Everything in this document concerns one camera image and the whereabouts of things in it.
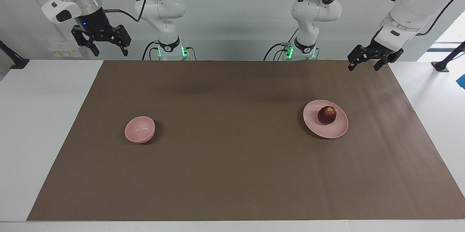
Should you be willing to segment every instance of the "wall outlet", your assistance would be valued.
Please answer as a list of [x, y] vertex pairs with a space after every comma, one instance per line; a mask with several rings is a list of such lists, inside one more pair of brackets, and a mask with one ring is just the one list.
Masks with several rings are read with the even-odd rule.
[[87, 50], [75, 43], [71, 44], [71, 41], [63, 41], [59, 44], [50, 44], [48, 52], [55, 58], [83, 58]]
[[56, 44], [50, 45], [48, 47], [48, 52], [50, 52], [50, 55], [52, 55], [52, 57], [55, 57], [55, 58], [62, 57], [62, 55], [60, 54], [58, 50], [59, 48], [60, 48], [60, 45], [56, 45]]

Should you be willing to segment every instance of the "red apple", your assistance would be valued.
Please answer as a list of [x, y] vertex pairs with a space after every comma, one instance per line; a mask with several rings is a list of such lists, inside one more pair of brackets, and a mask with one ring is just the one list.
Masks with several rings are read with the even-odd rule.
[[331, 124], [336, 120], [336, 109], [332, 106], [326, 106], [318, 112], [318, 120], [325, 125]]

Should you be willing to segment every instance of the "white table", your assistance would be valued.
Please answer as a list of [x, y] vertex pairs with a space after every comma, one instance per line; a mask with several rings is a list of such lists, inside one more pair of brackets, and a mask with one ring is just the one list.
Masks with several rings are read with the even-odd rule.
[[[247, 222], [25, 222], [102, 61], [32, 60], [0, 81], [0, 231], [463, 232], [465, 220]], [[391, 65], [458, 186], [465, 192], [465, 90], [460, 71]]]

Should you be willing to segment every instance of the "pink bowl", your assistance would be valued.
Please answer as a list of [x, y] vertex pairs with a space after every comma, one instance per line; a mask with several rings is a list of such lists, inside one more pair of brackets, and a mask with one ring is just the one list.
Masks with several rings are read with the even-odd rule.
[[[318, 120], [318, 111], [326, 106], [332, 106], [337, 111], [336, 121], [324, 125]], [[349, 128], [349, 119], [341, 107], [327, 100], [314, 100], [305, 106], [304, 121], [313, 133], [324, 138], [339, 138]]]
[[134, 118], [126, 125], [124, 134], [131, 142], [136, 144], [146, 143], [155, 134], [155, 122], [145, 116]]

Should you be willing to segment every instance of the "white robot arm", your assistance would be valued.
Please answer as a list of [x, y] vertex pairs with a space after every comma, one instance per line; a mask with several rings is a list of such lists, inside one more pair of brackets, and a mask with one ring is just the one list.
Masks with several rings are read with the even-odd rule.
[[292, 60], [305, 60], [311, 56], [319, 29], [316, 21], [335, 21], [342, 12], [339, 0], [297, 0], [292, 5], [292, 16], [299, 24], [299, 32], [292, 46], [296, 48]]
[[450, 0], [391, 0], [394, 7], [382, 21], [380, 29], [367, 47], [358, 45], [347, 57], [349, 70], [368, 60], [379, 60], [379, 70], [395, 62], [404, 52], [402, 47], [437, 15]]
[[[142, 0], [138, 0], [135, 10], [140, 12], [142, 6]], [[146, 0], [142, 19], [149, 22], [157, 32], [161, 60], [182, 60], [186, 56], [182, 40], [171, 21], [183, 17], [185, 13], [181, 0]]]
[[91, 49], [95, 56], [100, 53], [95, 41], [115, 44], [121, 48], [123, 55], [128, 55], [131, 37], [123, 25], [110, 25], [103, 11], [102, 0], [49, 0], [43, 5], [42, 12], [55, 24], [75, 19], [78, 25], [71, 30], [73, 37], [79, 46]]

